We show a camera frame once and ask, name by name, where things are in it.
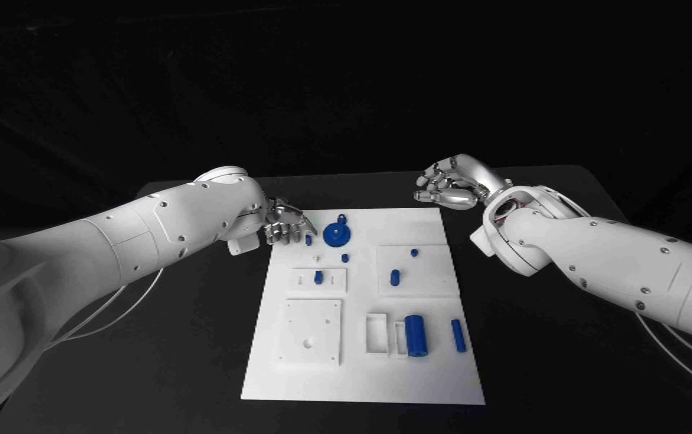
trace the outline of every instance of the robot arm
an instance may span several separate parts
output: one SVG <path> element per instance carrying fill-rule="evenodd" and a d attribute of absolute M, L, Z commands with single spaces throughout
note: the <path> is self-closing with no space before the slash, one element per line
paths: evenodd
<path fill-rule="evenodd" d="M 692 333 L 690 244 L 587 216 L 543 186 L 513 187 L 465 155 L 435 163 L 416 184 L 422 202 L 453 209 L 482 202 L 471 240 L 514 272 L 530 276 L 553 262 L 579 289 Z"/>
<path fill-rule="evenodd" d="M 0 402 L 79 310 L 214 241 L 231 255 L 316 234 L 237 167 L 94 216 L 0 242 Z"/>

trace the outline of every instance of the small blue piece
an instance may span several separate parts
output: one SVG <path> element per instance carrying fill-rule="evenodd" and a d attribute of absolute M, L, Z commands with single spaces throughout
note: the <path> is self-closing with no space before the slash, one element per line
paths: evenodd
<path fill-rule="evenodd" d="M 406 316 L 403 319 L 406 328 L 406 347 L 409 357 L 425 357 L 427 355 L 427 344 L 425 342 L 425 327 L 420 316 Z"/>
<path fill-rule="evenodd" d="M 461 332 L 461 323 L 458 319 L 451 321 L 451 331 L 453 332 L 453 342 L 456 343 L 456 352 L 465 352 L 464 333 Z"/>
<path fill-rule="evenodd" d="M 350 229 L 345 225 L 345 216 L 338 214 L 337 221 L 324 228 L 321 233 L 327 246 L 341 247 L 350 240 Z"/>

